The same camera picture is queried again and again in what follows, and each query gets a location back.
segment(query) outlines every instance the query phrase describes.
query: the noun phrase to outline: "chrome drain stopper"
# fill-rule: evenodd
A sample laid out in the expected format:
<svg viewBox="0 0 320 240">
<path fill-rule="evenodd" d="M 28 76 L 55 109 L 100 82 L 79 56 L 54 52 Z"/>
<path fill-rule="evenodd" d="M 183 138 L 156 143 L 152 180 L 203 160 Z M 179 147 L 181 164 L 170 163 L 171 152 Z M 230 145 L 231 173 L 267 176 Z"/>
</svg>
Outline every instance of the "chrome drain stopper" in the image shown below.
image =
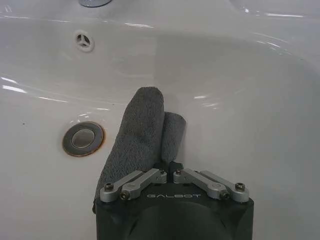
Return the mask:
<svg viewBox="0 0 320 240">
<path fill-rule="evenodd" d="M 104 141 L 102 127 L 91 121 L 84 121 L 71 127 L 63 137 L 64 151 L 72 156 L 86 156 L 94 153 Z"/>
</svg>

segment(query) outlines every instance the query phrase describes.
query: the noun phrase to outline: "gray cloth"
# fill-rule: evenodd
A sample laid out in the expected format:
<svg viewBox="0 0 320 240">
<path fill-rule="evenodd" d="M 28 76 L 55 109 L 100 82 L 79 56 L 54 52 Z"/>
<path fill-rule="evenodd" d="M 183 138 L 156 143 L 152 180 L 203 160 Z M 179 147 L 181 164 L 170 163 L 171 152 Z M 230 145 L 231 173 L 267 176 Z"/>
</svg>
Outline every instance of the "gray cloth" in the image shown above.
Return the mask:
<svg viewBox="0 0 320 240">
<path fill-rule="evenodd" d="M 186 120 L 182 116 L 165 112 L 161 145 L 162 161 L 169 164 L 176 159 L 185 127 Z"/>
<path fill-rule="evenodd" d="M 164 99 L 155 87 L 140 88 L 125 109 L 119 132 L 96 186 L 95 197 L 107 182 L 135 170 L 148 171 L 160 161 Z"/>
</svg>

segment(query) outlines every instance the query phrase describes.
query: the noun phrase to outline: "sink basin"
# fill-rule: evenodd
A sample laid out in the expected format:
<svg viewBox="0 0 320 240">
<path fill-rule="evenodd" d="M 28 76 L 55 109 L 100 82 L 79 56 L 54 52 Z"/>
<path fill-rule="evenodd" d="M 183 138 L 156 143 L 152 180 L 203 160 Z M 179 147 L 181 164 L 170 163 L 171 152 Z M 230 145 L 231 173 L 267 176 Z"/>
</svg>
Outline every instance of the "sink basin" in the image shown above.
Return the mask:
<svg viewBox="0 0 320 240">
<path fill-rule="evenodd" d="M 0 1 L 1 239 L 96 237 L 96 184 L 142 86 L 187 121 L 178 161 L 246 184 L 254 239 L 318 237 L 317 17 L 255 16 L 229 1 L 41 2 Z M 79 31 L 92 51 L 78 48 Z M 83 121 L 106 140 L 67 155 L 63 136 Z"/>
</svg>

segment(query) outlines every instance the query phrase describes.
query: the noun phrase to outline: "metal linkage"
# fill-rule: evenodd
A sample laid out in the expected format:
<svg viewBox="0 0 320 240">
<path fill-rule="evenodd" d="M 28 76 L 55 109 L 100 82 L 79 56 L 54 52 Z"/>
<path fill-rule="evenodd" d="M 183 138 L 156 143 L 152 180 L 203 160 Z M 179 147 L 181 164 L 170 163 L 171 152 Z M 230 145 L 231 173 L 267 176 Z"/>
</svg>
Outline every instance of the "metal linkage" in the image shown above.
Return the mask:
<svg viewBox="0 0 320 240">
<path fill-rule="evenodd" d="M 223 184 L 212 181 L 189 168 L 177 170 L 173 174 L 173 181 L 176 184 L 193 183 L 206 191 L 208 196 L 213 199 L 225 200 L 230 197 L 227 188 Z"/>
<path fill-rule="evenodd" d="M 228 180 L 225 180 L 209 171 L 201 171 L 199 174 L 214 182 L 223 184 L 230 193 L 232 200 L 239 203 L 245 203 L 249 201 L 249 190 L 243 183 L 238 182 L 233 184 L 232 182 L 229 182 Z"/>
<path fill-rule="evenodd" d="M 152 168 L 136 180 L 124 184 L 120 198 L 122 200 L 136 199 L 140 197 L 141 191 L 149 184 L 165 184 L 166 182 L 167 173 L 163 170 Z"/>
<path fill-rule="evenodd" d="M 123 185 L 131 181 L 134 181 L 143 174 L 144 173 L 142 171 L 137 170 L 121 178 L 119 181 L 116 181 L 115 183 L 106 183 L 104 187 L 100 190 L 100 200 L 105 203 L 117 200 Z"/>
</svg>

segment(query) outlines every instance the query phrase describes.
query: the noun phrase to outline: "gray microfiber towel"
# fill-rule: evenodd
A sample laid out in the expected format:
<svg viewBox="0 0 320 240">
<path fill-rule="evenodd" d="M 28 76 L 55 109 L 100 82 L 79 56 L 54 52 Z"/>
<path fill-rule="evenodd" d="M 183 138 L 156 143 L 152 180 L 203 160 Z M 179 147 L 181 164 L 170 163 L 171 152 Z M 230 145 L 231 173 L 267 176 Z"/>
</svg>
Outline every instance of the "gray microfiber towel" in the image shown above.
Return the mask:
<svg viewBox="0 0 320 240">
<path fill-rule="evenodd" d="M 162 161 L 169 164 L 176 159 L 185 127 L 186 120 L 182 116 L 165 112 L 161 145 Z"/>
<path fill-rule="evenodd" d="M 164 98 L 155 87 L 140 88 L 126 107 L 119 132 L 96 186 L 95 198 L 107 182 L 135 170 L 148 171 L 161 160 Z"/>
</svg>

